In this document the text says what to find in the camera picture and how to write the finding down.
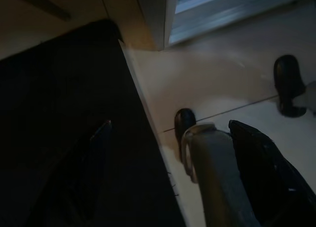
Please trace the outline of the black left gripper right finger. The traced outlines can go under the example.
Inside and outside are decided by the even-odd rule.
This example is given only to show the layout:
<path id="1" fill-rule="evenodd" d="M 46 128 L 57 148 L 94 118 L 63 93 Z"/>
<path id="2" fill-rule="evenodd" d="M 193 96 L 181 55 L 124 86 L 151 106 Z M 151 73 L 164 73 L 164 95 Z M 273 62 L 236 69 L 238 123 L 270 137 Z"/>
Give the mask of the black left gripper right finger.
<path id="1" fill-rule="evenodd" d="M 262 227 L 316 227 L 316 194 L 275 143 L 258 129 L 229 122 L 237 166 Z"/>

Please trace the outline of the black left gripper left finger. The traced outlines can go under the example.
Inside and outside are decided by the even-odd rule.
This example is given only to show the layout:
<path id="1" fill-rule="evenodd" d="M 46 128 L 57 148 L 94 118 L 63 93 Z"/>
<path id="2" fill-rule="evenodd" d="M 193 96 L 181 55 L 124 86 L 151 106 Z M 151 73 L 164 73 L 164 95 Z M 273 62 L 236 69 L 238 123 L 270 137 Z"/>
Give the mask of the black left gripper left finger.
<path id="1" fill-rule="evenodd" d="M 112 123 L 83 134 L 52 170 L 24 227 L 88 227 L 104 179 Z"/>

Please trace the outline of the silver fridge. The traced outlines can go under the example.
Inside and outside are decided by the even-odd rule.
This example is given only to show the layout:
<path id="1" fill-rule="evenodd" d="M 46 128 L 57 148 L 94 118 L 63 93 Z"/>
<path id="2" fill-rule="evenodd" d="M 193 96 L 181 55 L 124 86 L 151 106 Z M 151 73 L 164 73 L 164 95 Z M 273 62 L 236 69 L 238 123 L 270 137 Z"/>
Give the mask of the silver fridge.
<path id="1" fill-rule="evenodd" d="M 204 33 L 313 0 L 102 0 L 134 48 L 163 50 Z"/>

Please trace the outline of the black floor mat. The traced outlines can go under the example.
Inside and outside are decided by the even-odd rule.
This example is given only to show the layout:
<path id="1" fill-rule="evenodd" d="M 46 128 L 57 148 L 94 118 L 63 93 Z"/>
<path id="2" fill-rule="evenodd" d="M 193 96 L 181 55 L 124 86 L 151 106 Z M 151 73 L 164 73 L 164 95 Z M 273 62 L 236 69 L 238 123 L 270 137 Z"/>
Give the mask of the black floor mat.
<path id="1" fill-rule="evenodd" d="M 100 20 L 0 61 L 0 227 L 24 227 L 54 167 L 105 120 L 88 227 L 186 227 L 120 40 Z"/>

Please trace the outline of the black right robot foot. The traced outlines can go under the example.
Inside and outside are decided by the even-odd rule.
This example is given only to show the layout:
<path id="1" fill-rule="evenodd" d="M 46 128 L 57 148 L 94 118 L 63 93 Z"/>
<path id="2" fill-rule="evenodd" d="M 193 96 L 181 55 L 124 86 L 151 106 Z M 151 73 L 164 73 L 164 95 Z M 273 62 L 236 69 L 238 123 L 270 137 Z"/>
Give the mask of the black right robot foot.
<path id="1" fill-rule="evenodd" d="M 306 92 L 299 63 L 294 55 L 286 54 L 276 59 L 274 63 L 274 83 L 279 96 L 279 112 L 290 118 L 303 116 L 307 108 L 293 104 L 294 98 Z"/>

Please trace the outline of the black robot foot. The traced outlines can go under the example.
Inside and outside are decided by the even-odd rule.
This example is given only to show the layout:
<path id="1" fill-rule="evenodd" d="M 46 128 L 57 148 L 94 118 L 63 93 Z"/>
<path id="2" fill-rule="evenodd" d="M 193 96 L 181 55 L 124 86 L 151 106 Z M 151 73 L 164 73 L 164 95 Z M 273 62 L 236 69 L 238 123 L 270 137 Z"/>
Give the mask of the black robot foot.
<path id="1" fill-rule="evenodd" d="M 294 55 L 286 54 L 276 59 L 274 63 L 274 83 L 279 96 L 279 112 L 290 118 L 303 116 L 307 108 L 293 104 L 294 98 L 306 92 L 299 63 Z"/>
<path id="2" fill-rule="evenodd" d="M 196 125 L 196 117 L 194 112 L 189 108 L 180 109 L 174 118 L 175 137 L 181 149 L 182 136 L 190 127 Z"/>

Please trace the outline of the black left robot foot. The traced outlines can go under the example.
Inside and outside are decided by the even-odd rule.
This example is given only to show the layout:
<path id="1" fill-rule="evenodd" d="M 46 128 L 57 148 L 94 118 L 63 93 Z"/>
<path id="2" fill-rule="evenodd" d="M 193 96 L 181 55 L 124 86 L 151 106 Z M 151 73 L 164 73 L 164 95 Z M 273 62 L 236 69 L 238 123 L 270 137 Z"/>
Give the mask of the black left robot foot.
<path id="1" fill-rule="evenodd" d="M 182 136 L 190 127 L 196 125 L 196 117 L 194 112 L 189 108 L 180 109 L 174 118 L 175 137 L 181 149 Z"/>

